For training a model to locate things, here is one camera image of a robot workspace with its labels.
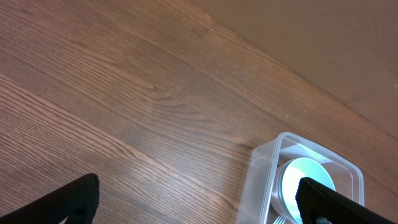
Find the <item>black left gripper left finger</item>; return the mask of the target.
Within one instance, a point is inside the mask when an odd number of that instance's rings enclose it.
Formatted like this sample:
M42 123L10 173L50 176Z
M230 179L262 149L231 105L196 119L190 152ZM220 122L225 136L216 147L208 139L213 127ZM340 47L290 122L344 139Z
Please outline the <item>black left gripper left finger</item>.
M1 223L92 224L99 204L100 180L89 173L2 216Z

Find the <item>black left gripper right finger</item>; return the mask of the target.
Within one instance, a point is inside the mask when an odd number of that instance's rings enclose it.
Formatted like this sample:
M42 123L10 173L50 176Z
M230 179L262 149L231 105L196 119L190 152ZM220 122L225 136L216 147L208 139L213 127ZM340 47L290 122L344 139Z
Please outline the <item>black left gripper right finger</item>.
M394 224L309 177L300 179L295 199L303 224Z

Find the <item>teal plastic bowl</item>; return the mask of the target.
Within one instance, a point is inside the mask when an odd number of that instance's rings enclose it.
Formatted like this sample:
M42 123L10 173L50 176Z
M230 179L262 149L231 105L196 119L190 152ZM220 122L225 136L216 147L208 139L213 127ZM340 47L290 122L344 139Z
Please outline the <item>teal plastic bowl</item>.
M335 190L333 180L328 171L317 161L301 157L285 163L277 179L278 199L283 212L295 223L302 224L297 201L295 199L301 178L310 177L313 180Z

